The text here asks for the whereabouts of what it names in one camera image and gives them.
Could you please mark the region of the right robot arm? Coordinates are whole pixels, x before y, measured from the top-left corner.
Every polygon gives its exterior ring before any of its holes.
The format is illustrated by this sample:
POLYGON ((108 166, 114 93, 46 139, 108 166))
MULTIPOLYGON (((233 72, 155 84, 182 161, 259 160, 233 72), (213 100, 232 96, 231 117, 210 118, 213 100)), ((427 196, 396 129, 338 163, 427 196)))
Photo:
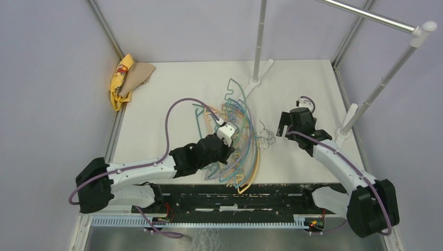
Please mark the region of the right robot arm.
POLYGON ((400 222, 394 184, 360 170, 340 150, 306 107, 281 112, 276 135, 297 142, 300 149, 321 163, 344 187, 338 192, 323 186, 302 198, 308 213, 325 209, 344 218, 353 232, 365 238, 373 234, 389 236, 400 222))

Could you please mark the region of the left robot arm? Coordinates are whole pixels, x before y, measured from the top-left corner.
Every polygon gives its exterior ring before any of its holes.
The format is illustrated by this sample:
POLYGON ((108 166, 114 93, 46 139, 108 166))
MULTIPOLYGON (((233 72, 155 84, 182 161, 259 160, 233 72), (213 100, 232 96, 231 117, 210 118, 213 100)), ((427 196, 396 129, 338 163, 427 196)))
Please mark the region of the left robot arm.
POLYGON ((226 164, 234 152, 232 139, 210 134, 197 143, 170 151, 161 161, 127 164, 93 159, 75 178, 78 205, 82 214, 99 212, 108 206, 134 206, 157 213, 164 198, 154 180, 194 175, 212 164, 226 164))

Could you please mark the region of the green wavy hanger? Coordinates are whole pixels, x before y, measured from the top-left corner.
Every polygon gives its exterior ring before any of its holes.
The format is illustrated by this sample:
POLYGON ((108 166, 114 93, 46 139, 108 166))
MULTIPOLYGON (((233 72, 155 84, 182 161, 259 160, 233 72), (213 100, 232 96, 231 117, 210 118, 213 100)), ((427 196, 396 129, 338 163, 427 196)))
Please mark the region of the green wavy hanger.
MULTIPOLYGON (((225 95, 224 105, 225 104, 234 105, 234 106, 242 105, 245 110, 248 110, 250 112, 249 107, 246 102, 246 97, 247 96, 246 96, 245 91, 243 90, 242 86, 237 81, 235 81, 233 78, 230 78, 228 81, 228 85, 227 85, 227 93, 225 95), (230 96, 232 96, 232 94, 234 93, 234 90, 230 88, 231 83, 236 84, 241 92, 240 98, 238 100, 234 100, 234 99, 230 98, 230 96)), ((226 110, 224 109, 224 105, 222 106, 222 113, 221 114, 224 115, 228 119, 229 122, 235 123, 236 118, 225 114, 226 110)), ((238 148, 238 142, 240 141, 241 138, 238 139, 236 137, 236 135, 240 132, 242 132, 243 135, 247 135, 248 134, 247 130, 241 131, 241 129, 246 125, 247 125, 247 123, 244 122, 243 120, 242 120, 240 127, 234 125, 234 127, 237 129, 237 132, 235 134, 235 139, 234 139, 234 147, 236 150, 238 150, 238 149, 241 150, 245 146, 245 140, 244 140, 244 146, 242 148, 238 148)), ((229 165, 225 165, 223 167, 220 166, 220 170, 217 172, 217 174, 215 176, 213 176, 213 177, 205 176, 205 179, 212 180, 212 179, 220 178, 220 176, 227 173, 227 170, 232 169, 234 164, 235 164, 235 162, 233 162, 230 166, 229 165)))

